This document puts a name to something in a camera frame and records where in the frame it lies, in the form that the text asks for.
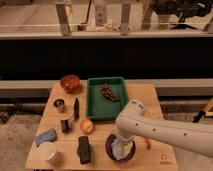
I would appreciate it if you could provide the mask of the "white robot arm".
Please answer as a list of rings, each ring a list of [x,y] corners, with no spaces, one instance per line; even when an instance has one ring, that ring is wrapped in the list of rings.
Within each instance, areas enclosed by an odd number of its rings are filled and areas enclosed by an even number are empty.
[[[115,124],[123,141],[133,136],[147,137],[213,158],[213,125],[147,117],[142,101],[130,100]]]

